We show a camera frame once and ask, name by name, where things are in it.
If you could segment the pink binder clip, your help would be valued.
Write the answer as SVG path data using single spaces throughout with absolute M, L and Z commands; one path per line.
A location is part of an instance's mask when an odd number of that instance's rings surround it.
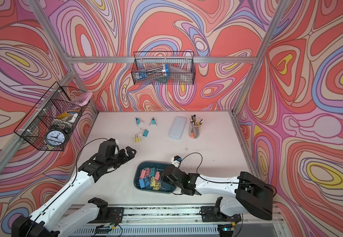
M 146 168 L 144 171 L 145 171 L 145 177 L 151 177 L 151 168 Z
M 160 172 L 156 172 L 156 175 L 154 177 L 156 182 L 158 182 L 160 180 L 160 176 L 161 176 Z
M 141 171 L 141 173 L 140 173 L 139 179 L 143 179 L 143 178 L 145 178 L 146 176 L 147 176 L 147 170 L 143 169 L 143 170 Z

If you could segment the dark teal storage tray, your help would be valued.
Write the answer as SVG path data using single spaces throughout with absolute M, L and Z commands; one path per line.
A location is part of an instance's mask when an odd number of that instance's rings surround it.
M 158 162 L 142 162 L 141 164 L 138 165 L 137 170 L 135 172 L 135 176 L 134 176 L 134 186 L 136 189 L 141 190 L 141 191 L 148 191 L 148 192 L 158 192 L 158 193 L 165 193 L 165 194 L 171 194 L 176 190 L 176 187 L 173 185 L 170 185 L 168 183 L 165 183 L 161 180 L 161 176 L 160 176 L 160 180 L 158 182 L 161 182 L 162 186 L 158 191 L 154 191 L 153 187 L 149 186 L 149 187 L 145 187 L 143 189 L 140 188 L 139 186 L 139 177 L 140 177 L 140 173 L 143 169 L 146 168 L 153 168 L 155 167 L 157 169 L 157 172 L 161 172 L 168 166 L 167 163 L 158 163 Z

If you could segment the blue binder clip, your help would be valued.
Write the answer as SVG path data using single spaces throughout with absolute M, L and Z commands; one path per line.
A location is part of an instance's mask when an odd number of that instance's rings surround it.
M 139 186 L 140 186 L 141 189 L 145 188 L 144 179 L 140 179 L 140 180 L 139 180 Z
M 144 177 L 143 181 L 144 181 L 144 186 L 149 187 L 151 185 L 152 179 L 149 177 Z

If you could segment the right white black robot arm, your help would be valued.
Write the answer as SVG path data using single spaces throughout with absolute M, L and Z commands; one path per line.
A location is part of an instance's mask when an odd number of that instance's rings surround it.
M 273 219 L 274 187 L 249 172 L 242 171 L 237 177 L 218 178 L 187 174 L 169 165 L 161 173 L 161 178 L 178 187 L 183 195 L 217 195 L 214 211 L 225 217 L 250 213 L 262 220 Z

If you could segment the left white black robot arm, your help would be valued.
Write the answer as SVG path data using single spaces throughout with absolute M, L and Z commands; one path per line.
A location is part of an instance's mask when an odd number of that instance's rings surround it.
M 113 138 L 105 140 L 98 152 L 85 161 L 75 177 L 64 185 L 49 201 L 29 216 L 18 217 L 12 224 L 13 237 L 68 237 L 85 224 L 97 221 L 117 225 L 119 215 L 101 198 L 92 198 L 79 210 L 63 217 L 75 201 L 102 176 L 112 173 L 136 156 L 131 147 L 119 149 Z

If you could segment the yellow white box in basket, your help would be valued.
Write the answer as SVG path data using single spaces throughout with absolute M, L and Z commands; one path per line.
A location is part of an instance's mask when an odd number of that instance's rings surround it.
M 66 111 L 58 116 L 56 116 L 56 119 L 62 120 L 69 123 L 75 123 L 78 117 L 78 111 Z

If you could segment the light blue pencil case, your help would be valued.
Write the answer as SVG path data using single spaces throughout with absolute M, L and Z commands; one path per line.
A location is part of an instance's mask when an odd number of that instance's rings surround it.
M 187 119 L 185 117 L 176 116 L 168 133 L 169 138 L 175 140 L 181 139 L 186 122 Z

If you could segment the clear pen cup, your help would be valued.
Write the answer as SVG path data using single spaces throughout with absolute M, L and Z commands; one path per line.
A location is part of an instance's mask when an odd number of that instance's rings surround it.
M 200 128 L 203 124 L 204 119 L 197 117 L 196 114 L 191 115 L 190 118 L 190 127 L 189 127 L 189 137 L 192 139 L 196 139 L 200 137 Z

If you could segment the black alarm clock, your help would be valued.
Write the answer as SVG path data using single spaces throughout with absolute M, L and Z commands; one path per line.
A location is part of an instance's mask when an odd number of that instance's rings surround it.
M 52 147 L 61 147 L 66 144 L 70 135 L 69 127 L 61 127 L 57 124 L 52 125 L 45 135 L 45 142 Z

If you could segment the pink item in basket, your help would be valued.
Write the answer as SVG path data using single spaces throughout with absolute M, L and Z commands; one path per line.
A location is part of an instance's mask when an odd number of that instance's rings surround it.
M 88 91 L 88 92 L 72 99 L 70 102 L 76 106 L 83 107 L 89 103 L 92 96 L 93 96 L 93 93 Z

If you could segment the clear blue-capped pen tube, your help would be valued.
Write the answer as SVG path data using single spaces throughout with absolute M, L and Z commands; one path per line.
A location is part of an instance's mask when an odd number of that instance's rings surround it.
M 169 79 L 170 72 L 167 64 L 160 64 L 134 72 L 137 81 L 153 81 L 159 79 Z

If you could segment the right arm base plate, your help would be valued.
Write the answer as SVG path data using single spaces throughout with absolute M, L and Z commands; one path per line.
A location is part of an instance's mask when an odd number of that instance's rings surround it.
M 199 214 L 203 222 L 232 222 L 237 224 L 242 221 L 240 214 L 227 216 L 214 206 L 202 206 Z

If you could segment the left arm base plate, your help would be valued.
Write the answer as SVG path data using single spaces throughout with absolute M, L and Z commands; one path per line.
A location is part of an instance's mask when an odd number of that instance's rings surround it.
M 122 207 L 101 207 L 98 216 L 91 223 L 121 223 L 124 217 Z

